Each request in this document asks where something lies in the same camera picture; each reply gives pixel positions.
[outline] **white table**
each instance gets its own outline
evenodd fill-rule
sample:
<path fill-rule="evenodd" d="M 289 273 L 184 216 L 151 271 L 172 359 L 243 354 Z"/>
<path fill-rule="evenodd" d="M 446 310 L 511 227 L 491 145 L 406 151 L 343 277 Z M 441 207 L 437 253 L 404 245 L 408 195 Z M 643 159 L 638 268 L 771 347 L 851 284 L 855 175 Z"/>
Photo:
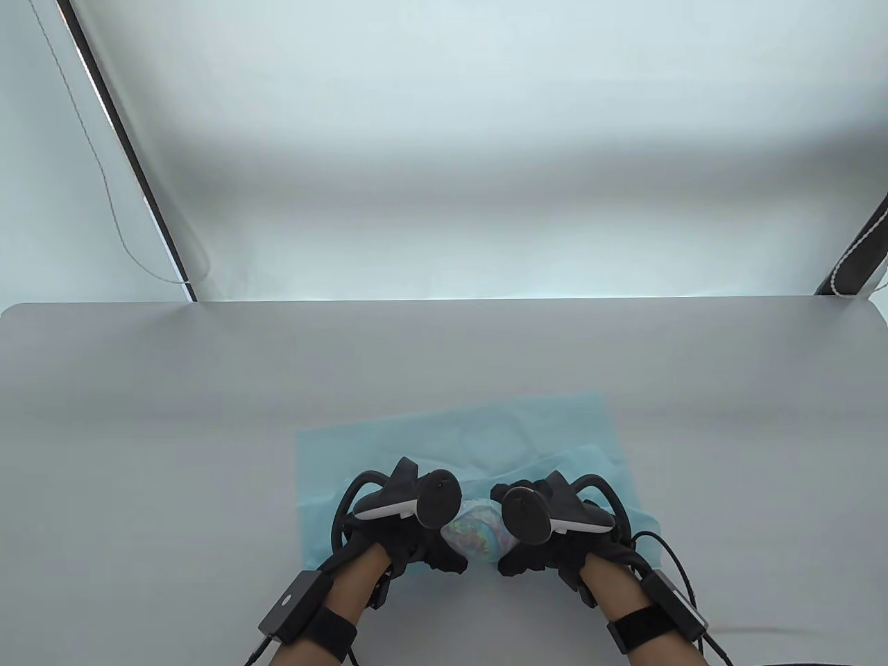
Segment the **white table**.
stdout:
<path fill-rule="evenodd" d="M 240 666 L 299 568 L 297 428 L 599 391 L 737 666 L 882 663 L 886 377 L 875 307 L 827 297 L 17 306 L 3 662 Z M 395 584 L 356 648 L 624 663 L 557 580 L 483 567 Z"/>

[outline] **wire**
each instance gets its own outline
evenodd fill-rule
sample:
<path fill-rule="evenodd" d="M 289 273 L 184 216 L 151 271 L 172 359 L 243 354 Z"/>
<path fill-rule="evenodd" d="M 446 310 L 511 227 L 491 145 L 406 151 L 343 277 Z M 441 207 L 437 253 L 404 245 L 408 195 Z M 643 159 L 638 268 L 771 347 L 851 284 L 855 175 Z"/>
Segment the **wire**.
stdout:
<path fill-rule="evenodd" d="M 123 238 L 123 231 L 120 228 L 120 220 L 117 217 L 117 209 L 114 206 L 114 197 L 111 195 L 111 186 L 108 184 L 108 177 L 105 172 L 105 167 L 102 165 L 102 161 L 99 159 L 99 151 L 96 150 L 95 144 L 92 143 L 92 138 L 90 137 L 90 133 L 86 130 L 86 122 L 83 120 L 83 114 L 80 112 L 80 107 L 77 105 L 77 101 L 74 97 L 74 93 L 71 90 L 71 84 L 67 80 L 67 76 L 65 75 L 65 70 L 61 66 L 61 62 L 59 61 L 59 55 L 56 53 L 55 48 L 52 46 L 52 41 L 50 40 L 49 35 L 46 32 L 46 27 L 44 26 L 43 19 L 40 18 L 40 13 L 37 11 L 37 8 L 34 6 L 34 0 L 28 0 L 28 4 L 31 5 L 31 12 L 34 13 L 34 18 L 37 19 L 37 25 L 40 26 L 40 32 L 43 33 L 44 40 L 46 41 L 46 45 L 50 47 L 50 53 L 52 54 L 52 59 L 55 60 L 56 68 L 59 70 L 59 74 L 61 75 L 61 80 L 65 84 L 65 90 L 67 91 L 68 98 L 71 100 L 71 106 L 74 107 L 74 113 L 77 116 L 77 121 L 80 123 L 80 129 L 83 130 L 83 136 L 86 138 L 86 143 L 90 147 L 90 151 L 92 152 L 92 157 L 96 162 L 96 166 L 99 167 L 99 173 L 102 177 L 102 184 L 105 186 L 105 196 L 108 201 L 108 208 L 111 210 L 111 219 L 114 220 L 114 226 L 117 231 L 117 238 L 120 239 L 120 244 L 123 246 L 123 251 L 126 252 L 127 256 L 145 271 L 147 274 L 151 275 L 151 277 L 156 280 L 160 280 L 161 282 L 166 282 L 167 284 L 192 284 L 189 280 L 170 280 L 168 278 L 162 277 L 158 275 L 150 268 L 145 266 L 142 262 L 135 258 L 135 256 L 130 251 L 130 247 L 126 244 L 126 241 Z"/>
<path fill-rule="evenodd" d="M 697 608 L 697 597 L 694 595 L 694 588 L 691 587 L 691 579 L 687 576 L 687 572 L 685 568 L 681 565 L 681 560 L 678 559 L 678 555 L 675 554 L 675 551 L 672 550 L 670 545 L 666 543 L 666 540 L 658 535 L 656 532 L 650 532 L 648 530 L 642 530 L 637 532 L 635 536 L 632 537 L 632 548 L 635 548 L 635 544 L 639 538 L 642 536 L 649 536 L 658 542 L 666 552 L 669 553 L 669 556 L 672 558 L 672 561 L 675 562 L 676 569 L 678 569 L 678 573 L 681 575 L 681 580 L 685 583 L 685 589 L 687 590 L 687 598 L 691 602 L 691 606 Z M 697 641 L 697 649 L 700 650 L 700 654 L 703 654 L 703 639 Z"/>
<path fill-rule="evenodd" d="M 266 636 L 265 638 L 263 638 L 262 642 L 259 643 L 259 647 L 257 647 L 255 650 L 253 650 L 253 654 L 250 655 L 250 658 L 247 660 L 247 662 L 245 664 L 243 664 L 243 666 L 253 666 L 253 664 L 258 661 L 259 657 L 262 656 L 262 653 L 264 653 L 264 651 L 271 644 L 272 644 L 272 639 L 270 636 Z"/>
<path fill-rule="evenodd" d="M 730 657 L 728 657 L 725 649 L 721 645 L 719 645 L 712 636 L 710 636 L 708 631 L 703 634 L 703 638 L 706 640 L 707 643 L 710 644 L 710 647 L 715 651 L 715 653 L 719 657 L 721 657 L 721 660 L 725 663 L 725 666 L 733 666 L 733 662 L 731 661 Z"/>
<path fill-rule="evenodd" d="M 844 263 L 844 261 L 851 256 L 852 252 L 854 252 L 856 249 L 858 249 L 860 247 L 861 243 L 863 243 L 864 241 L 867 240 L 867 238 L 869 237 L 870 234 L 872 234 L 875 230 L 877 230 L 879 225 L 881 225 L 884 222 L 885 217 L 888 217 L 888 207 L 885 208 L 882 215 L 879 217 L 878 220 L 876 220 L 876 223 L 873 226 L 871 226 L 869 229 L 867 229 L 867 232 L 864 235 L 862 235 L 860 238 L 858 238 L 857 241 L 850 248 L 848 248 L 848 250 L 845 252 L 845 254 L 842 255 L 842 258 L 840 258 L 838 260 L 836 267 L 833 268 L 833 272 L 831 274 L 829 274 L 829 288 L 832 289 L 832 292 L 834 295 L 836 295 L 840 298 L 857 298 L 860 295 L 860 294 L 840 294 L 838 292 L 838 289 L 836 288 L 836 275 L 838 274 L 838 269 L 842 267 L 842 264 Z M 867 294 L 867 298 L 869 298 L 870 296 L 875 294 L 877 291 L 881 291 L 885 287 L 888 287 L 888 284 L 884 284 L 881 287 L 876 287 L 875 289 L 873 289 L 872 291 L 870 291 Z"/>

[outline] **wrist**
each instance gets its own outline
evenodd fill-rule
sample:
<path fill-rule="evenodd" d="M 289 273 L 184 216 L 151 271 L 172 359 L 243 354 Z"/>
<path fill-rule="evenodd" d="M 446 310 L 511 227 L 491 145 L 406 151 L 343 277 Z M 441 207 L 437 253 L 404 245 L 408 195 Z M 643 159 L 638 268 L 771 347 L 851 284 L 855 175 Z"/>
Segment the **wrist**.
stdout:
<path fill-rule="evenodd" d="M 580 577 L 610 622 L 652 604 L 628 567 L 589 555 Z"/>

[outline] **glove finger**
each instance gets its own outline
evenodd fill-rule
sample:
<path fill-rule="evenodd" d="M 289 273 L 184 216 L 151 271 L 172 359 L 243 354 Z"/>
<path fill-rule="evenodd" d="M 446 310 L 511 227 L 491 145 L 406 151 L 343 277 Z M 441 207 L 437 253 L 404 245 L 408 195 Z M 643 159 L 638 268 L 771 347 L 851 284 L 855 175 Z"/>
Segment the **glove finger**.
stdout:
<path fill-rule="evenodd" d="M 423 561 L 432 569 L 461 574 L 469 566 L 469 560 L 454 551 L 437 530 L 429 530 L 425 541 Z"/>
<path fill-rule="evenodd" d="M 520 481 L 515 481 L 514 483 L 505 484 L 505 483 L 497 483 L 490 490 L 490 499 L 494 502 L 503 503 L 503 498 L 505 494 L 508 493 L 513 488 L 533 488 L 534 484 L 528 481 L 527 479 L 522 479 Z"/>
<path fill-rule="evenodd" d="M 505 576 L 523 574 L 528 569 L 544 571 L 545 568 L 546 551 L 544 546 L 530 546 L 524 543 L 519 543 L 496 563 L 496 570 Z"/>

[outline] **black wrist strap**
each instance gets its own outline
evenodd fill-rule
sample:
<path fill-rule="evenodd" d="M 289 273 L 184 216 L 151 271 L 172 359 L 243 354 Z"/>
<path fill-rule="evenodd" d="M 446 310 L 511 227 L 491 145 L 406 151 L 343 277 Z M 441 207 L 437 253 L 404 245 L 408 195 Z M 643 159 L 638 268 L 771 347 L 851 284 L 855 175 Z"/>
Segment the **black wrist strap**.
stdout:
<path fill-rule="evenodd" d="M 342 663 L 348 651 L 352 649 L 352 643 L 357 635 L 358 630 L 351 622 L 326 606 L 321 606 L 300 638 L 312 641 Z"/>
<path fill-rule="evenodd" d="M 675 623 L 659 606 L 642 608 L 607 625 L 607 630 L 623 654 L 675 629 Z"/>

